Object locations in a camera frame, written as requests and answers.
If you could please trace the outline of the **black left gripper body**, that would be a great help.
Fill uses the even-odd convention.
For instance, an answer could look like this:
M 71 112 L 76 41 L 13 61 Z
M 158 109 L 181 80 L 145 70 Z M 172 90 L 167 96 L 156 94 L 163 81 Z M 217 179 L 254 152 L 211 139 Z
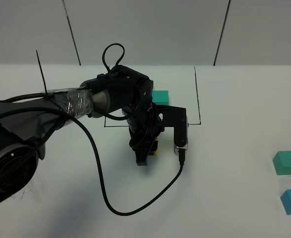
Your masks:
M 127 123 L 131 136 L 129 146 L 132 149 L 141 148 L 146 142 L 151 141 L 164 131 L 162 126 L 163 119 L 159 118 L 161 109 L 164 105 L 151 103 L 148 108 L 141 110 L 140 108 L 129 118 Z

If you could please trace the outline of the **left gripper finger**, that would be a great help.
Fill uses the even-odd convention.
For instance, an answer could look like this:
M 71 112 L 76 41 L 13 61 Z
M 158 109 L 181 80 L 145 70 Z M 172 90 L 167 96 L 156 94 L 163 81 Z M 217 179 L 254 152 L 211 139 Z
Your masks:
M 135 149 L 138 166 L 147 166 L 147 157 L 155 154 L 155 139 L 143 142 Z

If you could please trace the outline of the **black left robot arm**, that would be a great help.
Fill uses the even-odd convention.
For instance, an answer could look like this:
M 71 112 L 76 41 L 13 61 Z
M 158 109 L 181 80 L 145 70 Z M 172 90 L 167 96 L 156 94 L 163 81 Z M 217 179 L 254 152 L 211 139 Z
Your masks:
M 116 65 L 78 88 L 0 100 L 0 203 L 31 180 L 50 136 L 83 116 L 126 120 L 130 147 L 144 165 L 164 131 L 152 90 L 148 76 Z

